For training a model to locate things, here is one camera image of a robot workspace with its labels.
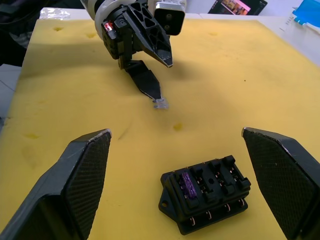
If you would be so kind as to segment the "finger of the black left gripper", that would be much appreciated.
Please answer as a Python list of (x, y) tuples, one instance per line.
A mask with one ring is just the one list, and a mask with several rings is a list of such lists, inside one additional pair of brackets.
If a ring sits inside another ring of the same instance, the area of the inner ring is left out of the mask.
[(123, 17), (133, 33), (134, 45), (167, 68), (172, 67), (170, 39), (148, 10), (148, 3), (135, 1), (126, 5)]
[(130, 60), (125, 65), (124, 69), (130, 75), (141, 93), (152, 100), (159, 100), (162, 98), (159, 81), (142, 60)]

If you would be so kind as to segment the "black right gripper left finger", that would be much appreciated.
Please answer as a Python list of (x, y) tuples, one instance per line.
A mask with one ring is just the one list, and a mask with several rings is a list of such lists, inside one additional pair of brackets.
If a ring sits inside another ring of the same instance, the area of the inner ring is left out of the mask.
[(2, 240), (86, 240), (102, 196), (112, 133), (71, 141), (35, 183), (0, 234)]

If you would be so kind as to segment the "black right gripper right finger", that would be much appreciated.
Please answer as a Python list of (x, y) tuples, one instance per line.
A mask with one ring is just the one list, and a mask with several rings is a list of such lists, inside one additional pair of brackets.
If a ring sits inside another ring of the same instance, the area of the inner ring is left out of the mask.
[(288, 240), (320, 238), (320, 163), (294, 138), (241, 133), (260, 192)]

